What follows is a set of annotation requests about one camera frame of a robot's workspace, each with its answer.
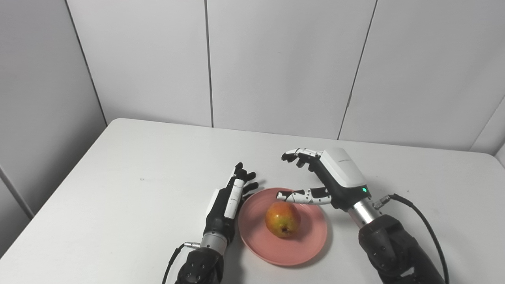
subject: robotic finger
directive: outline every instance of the robotic finger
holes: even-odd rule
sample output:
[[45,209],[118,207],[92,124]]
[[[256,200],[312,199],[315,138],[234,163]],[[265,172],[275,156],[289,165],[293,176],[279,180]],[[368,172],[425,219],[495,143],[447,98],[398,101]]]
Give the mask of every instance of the robotic finger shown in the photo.
[[300,204],[330,204],[331,195],[325,187],[298,191],[278,191],[277,199]]

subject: black arm joint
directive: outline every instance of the black arm joint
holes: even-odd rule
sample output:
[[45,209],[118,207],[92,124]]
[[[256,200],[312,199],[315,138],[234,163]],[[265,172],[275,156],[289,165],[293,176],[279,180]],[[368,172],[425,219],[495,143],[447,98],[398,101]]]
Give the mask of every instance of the black arm joint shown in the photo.
[[223,279],[224,260],[215,250],[198,248],[188,254],[177,274],[179,284],[214,284]]

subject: robotic hand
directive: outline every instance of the robotic hand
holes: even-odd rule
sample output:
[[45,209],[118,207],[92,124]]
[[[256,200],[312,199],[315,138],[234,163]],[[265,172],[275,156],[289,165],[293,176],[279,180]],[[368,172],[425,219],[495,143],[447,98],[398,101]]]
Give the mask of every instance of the robotic hand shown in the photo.
[[[391,198],[401,197],[386,196],[374,203],[365,178],[344,149],[332,148],[320,152],[298,148],[282,155],[284,161],[293,162],[296,159],[299,168],[309,164],[309,171],[314,172],[325,187],[279,191],[277,199],[303,204],[331,204],[349,213],[360,228],[358,240],[361,247],[385,284],[448,284],[445,261],[434,233],[432,237],[439,249],[445,282],[416,239],[397,219],[378,210]],[[427,221],[425,224],[432,233]]]
[[[186,263],[179,270],[176,284],[218,284],[221,282],[224,269],[223,254],[235,236],[236,213],[243,201],[250,196],[247,193],[258,188],[257,182],[244,185],[255,177],[254,172],[247,173],[242,168],[242,163],[238,163],[226,187],[214,193],[201,243],[186,242],[178,248],[179,251],[183,246],[196,249],[188,254]],[[165,272],[163,283],[177,254],[176,250]]]

